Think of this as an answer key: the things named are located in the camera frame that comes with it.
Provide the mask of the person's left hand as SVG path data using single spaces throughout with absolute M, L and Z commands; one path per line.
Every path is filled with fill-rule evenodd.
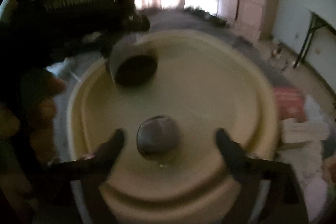
M 46 69 L 1 71 L 1 174 L 54 159 L 54 98 L 65 89 Z

